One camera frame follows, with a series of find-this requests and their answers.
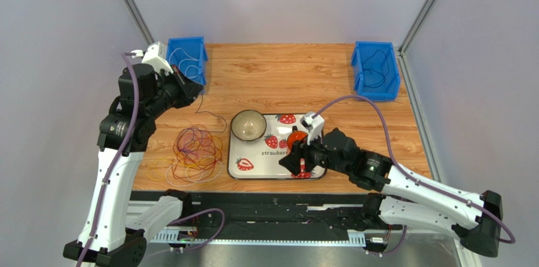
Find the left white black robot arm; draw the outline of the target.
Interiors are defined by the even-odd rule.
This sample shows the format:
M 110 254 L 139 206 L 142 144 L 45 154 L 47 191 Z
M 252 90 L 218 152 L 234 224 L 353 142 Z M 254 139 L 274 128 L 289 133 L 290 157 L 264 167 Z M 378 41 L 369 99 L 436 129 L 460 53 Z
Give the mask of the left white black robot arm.
M 203 86 L 177 67 L 128 65 L 118 79 L 119 95 L 99 125 L 98 172 L 84 227 L 63 249 L 78 265 L 138 266 L 148 243 L 192 207 L 188 193 L 169 189 L 136 219 L 127 210 L 136 173 L 156 131 L 156 120 L 171 108 L 191 105 Z

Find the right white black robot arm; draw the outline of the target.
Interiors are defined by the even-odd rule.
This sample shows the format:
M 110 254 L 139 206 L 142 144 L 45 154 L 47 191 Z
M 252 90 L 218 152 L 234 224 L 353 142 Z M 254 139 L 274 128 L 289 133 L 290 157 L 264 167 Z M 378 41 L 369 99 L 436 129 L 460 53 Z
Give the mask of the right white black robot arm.
M 456 239 L 478 255 L 499 254 L 502 197 L 492 190 L 478 194 L 436 182 L 361 149 L 337 128 L 311 143 L 296 140 L 279 164 L 294 175 L 317 166 L 347 175 L 369 191 L 362 215 L 371 222 L 420 227 Z

